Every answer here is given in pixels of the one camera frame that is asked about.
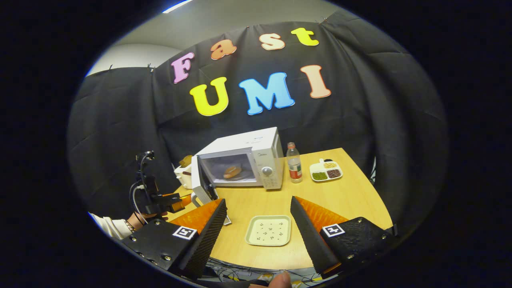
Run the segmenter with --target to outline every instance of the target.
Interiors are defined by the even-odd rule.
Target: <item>table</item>
[[[332,181],[313,181],[309,175],[309,166],[317,163],[320,158],[336,161],[343,176]],[[226,199],[227,214],[232,224],[222,227],[211,252],[212,258],[259,269],[313,267],[290,213],[291,196],[319,204],[348,219],[362,216],[382,229],[393,225],[379,194],[342,148],[301,155],[301,163],[302,182],[292,183],[285,165],[283,186],[279,190],[266,191],[263,187],[216,188],[219,197]],[[183,186],[175,191],[182,196],[191,192]],[[169,221],[195,208],[190,204],[183,211],[169,214]],[[288,215],[292,220],[290,241],[284,246],[247,244],[245,234],[249,222],[257,215]]]

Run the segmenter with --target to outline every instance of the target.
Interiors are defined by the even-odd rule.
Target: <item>green beans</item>
[[[327,175],[324,172],[313,173],[313,179],[315,179],[315,180],[325,180],[325,179],[327,179]]]

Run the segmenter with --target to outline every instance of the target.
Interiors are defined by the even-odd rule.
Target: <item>white wall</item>
[[[125,44],[110,47],[101,56],[94,66],[87,73],[87,76],[108,70],[110,65],[112,68],[121,67],[147,67],[151,63],[151,67],[158,67],[169,58],[181,52],[181,50],[151,44]]]

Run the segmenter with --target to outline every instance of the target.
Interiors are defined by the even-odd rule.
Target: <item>white ceiling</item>
[[[115,45],[153,44],[184,50],[246,26],[321,22],[338,9],[324,0],[193,0],[170,13],[157,15]]]

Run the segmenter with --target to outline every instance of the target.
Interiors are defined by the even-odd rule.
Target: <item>letter a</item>
[[[233,46],[233,42],[229,39],[225,39],[215,43],[210,51],[213,51],[211,58],[213,60],[219,60],[225,55],[233,54],[237,50],[236,46]]]

